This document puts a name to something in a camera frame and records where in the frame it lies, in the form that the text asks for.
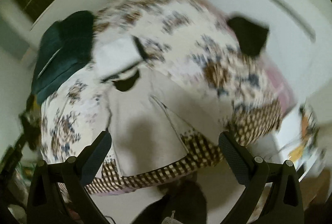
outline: floor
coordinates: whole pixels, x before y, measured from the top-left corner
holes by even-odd
[[[208,224],[220,223],[236,203],[244,187],[239,185],[226,161],[198,172],[198,183],[207,199]],[[93,196],[104,215],[110,215],[117,224],[129,224],[149,204],[162,194],[156,187],[139,189],[120,196]]]
[[[321,127],[317,139],[318,147],[326,149],[326,167],[332,171],[332,123]],[[330,180],[329,195],[332,192],[332,178]]]

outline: black fabric patch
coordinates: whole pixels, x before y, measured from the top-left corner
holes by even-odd
[[[259,26],[240,16],[229,19],[227,25],[234,31],[243,54],[252,58],[260,54],[269,32],[267,27]]]
[[[126,80],[113,81],[113,84],[117,90],[126,92],[134,86],[139,77],[139,70],[137,70],[137,72],[132,77]]]

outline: floral fabric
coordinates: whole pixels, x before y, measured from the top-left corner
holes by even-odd
[[[280,105],[266,73],[240,52],[224,17],[199,0],[114,0],[98,12],[94,47],[123,35],[140,38],[153,68],[183,87],[244,145],[279,127]],[[42,151],[48,163],[78,155],[109,125],[105,92],[93,62],[76,72],[42,105]],[[187,157],[157,171],[119,177],[112,150],[91,194],[121,194],[163,184],[222,159],[218,146],[196,130],[182,134]]]

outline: bed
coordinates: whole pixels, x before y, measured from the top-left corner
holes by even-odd
[[[266,73],[241,55],[223,15],[209,11],[199,0],[115,0],[98,12],[94,47],[127,33],[138,36],[150,54],[151,60],[140,68],[170,77],[225,127],[232,122],[230,128],[241,144],[252,143],[280,126],[279,101]],[[48,163],[79,154],[103,130],[107,116],[101,114],[107,114],[103,106],[108,86],[96,80],[91,62],[44,101],[41,140]],[[185,158],[132,177],[118,174],[111,149],[101,178],[87,190],[91,194],[126,193],[167,183],[222,160],[219,147],[197,130],[188,127],[181,139],[189,152]]]
[[[296,0],[208,1],[114,0],[97,12],[94,45],[98,45],[101,39],[117,38],[125,32],[138,35],[153,58],[140,68],[152,68],[170,77],[205,110],[218,115],[219,123],[234,131],[241,144],[248,145],[277,130],[283,115],[267,72],[259,62],[241,55],[236,36],[226,25],[226,16],[240,12],[270,26],[266,53],[300,100],[328,77],[324,70],[328,62],[313,63],[311,54],[313,43],[326,45],[329,25],[306,0],[302,0],[303,6],[294,4]],[[316,17],[315,23],[310,20],[313,16]],[[180,49],[176,45],[178,43],[187,44]],[[216,64],[220,57],[227,58],[228,65],[222,65],[223,68]],[[323,70],[321,75],[314,77],[312,66]],[[99,115],[104,109],[102,97],[106,85],[100,85],[94,79],[93,69],[94,63],[91,62],[42,105],[42,153],[48,163],[64,161],[70,155],[79,154],[91,144],[92,136],[103,130],[98,123],[104,120]],[[303,77],[306,72],[314,82],[308,84]],[[236,76],[243,82],[245,90],[240,90],[242,87],[236,83]],[[225,102],[221,106],[230,103],[231,110],[225,114],[218,109],[215,112],[211,107],[215,107],[217,101]],[[101,178],[95,178],[86,187],[87,191],[90,194],[118,195],[165,184],[222,161],[218,146],[196,129],[189,128],[182,133],[181,139],[189,151],[185,158],[132,177],[119,176],[114,153],[110,150]]]

